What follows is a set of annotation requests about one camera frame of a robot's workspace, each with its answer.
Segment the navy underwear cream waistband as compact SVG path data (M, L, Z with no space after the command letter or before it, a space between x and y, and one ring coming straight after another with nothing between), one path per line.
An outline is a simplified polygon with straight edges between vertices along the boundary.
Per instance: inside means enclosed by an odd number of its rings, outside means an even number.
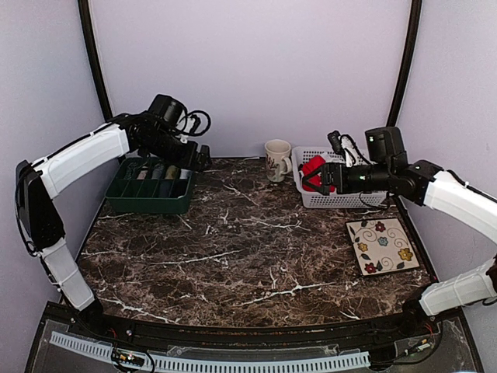
M169 180L161 181L158 185L158 197L159 198L170 198L170 193L172 190L172 182Z

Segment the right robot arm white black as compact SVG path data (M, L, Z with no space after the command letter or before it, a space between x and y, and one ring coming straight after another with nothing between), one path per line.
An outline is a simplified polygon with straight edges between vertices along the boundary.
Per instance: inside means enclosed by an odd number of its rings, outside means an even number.
M463 222L492 242L496 240L496 199L463 181L454 171L426 161L408 161L401 132L396 127L378 127L365 133L369 159L352 165L351 156L338 131L328 134L332 150L345 162L326 161L302 172L302 183L322 195L385 191ZM408 300L396 330L412 337L426 324L426 317L457 307L496 302L496 260L449 280L431 284Z

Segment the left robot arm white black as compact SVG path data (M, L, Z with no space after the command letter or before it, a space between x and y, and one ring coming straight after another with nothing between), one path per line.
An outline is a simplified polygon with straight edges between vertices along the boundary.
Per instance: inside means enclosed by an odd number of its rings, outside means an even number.
M210 130L210 115L188 110L158 94L147 110L121 113L80 138L34 162L16 166L16 224L26 251L40 259L66 302L82 314L78 324L93 339L109 333L109 320L95 309L99 301L86 283L66 243L64 223L54 201L72 184L128 153L154 155L194 172L210 164L210 149L196 138Z

